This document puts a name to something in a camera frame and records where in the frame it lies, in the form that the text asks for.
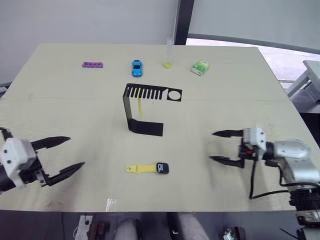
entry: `watch face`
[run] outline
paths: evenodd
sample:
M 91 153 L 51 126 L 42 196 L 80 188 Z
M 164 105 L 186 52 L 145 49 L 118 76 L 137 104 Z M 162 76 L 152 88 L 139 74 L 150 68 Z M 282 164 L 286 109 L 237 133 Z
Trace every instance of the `watch face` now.
M 169 165 L 164 162 L 158 162 L 156 164 L 156 172 L 158 174 L 167 174 L 169 173 Z

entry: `purple building block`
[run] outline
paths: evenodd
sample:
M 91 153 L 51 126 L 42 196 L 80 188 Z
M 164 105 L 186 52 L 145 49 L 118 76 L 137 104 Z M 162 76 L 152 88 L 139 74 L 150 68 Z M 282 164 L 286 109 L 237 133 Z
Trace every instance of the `purple building block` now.
M 104 67 L 104 64 L 102 62 L 87 62 L 84 61 L 82 64 L 83 68 L 100 68 L 102 69 Z

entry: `yellow liquid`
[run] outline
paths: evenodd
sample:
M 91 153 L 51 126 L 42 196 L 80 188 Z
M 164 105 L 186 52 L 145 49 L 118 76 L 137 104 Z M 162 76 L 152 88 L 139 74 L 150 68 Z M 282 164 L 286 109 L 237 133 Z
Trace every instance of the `yellow liquid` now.
M 172 67 L 172 64 L 171 62 L 166 62 L 165 64 L 163 64 L 163 66 L 166 68 L 166 69 L 170 69 Z

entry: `white wall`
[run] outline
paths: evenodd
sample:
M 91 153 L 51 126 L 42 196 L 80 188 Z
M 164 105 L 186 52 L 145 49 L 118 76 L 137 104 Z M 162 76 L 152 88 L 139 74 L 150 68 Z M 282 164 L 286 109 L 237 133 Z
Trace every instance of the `white wall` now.
M 189 34 L 258 40 L 320 52 L 320 1 L 195 0 Z
M 166 44 L 178 0 L 0 0 L 0 84 L 39 43 Z

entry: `yellow watch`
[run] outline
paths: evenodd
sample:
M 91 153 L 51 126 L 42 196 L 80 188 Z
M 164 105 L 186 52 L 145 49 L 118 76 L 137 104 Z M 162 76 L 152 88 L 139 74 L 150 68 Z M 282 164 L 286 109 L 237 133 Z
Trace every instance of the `yellow watch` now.
M 169 165 L 164 162 L 158 162 L 157 164 L 152 165 L 141 165 L 141 164 L 134 164 L 128 165 L 125 168 L 127 173 L 158 173 L 158 174 L 167 174 L 169 173 Z

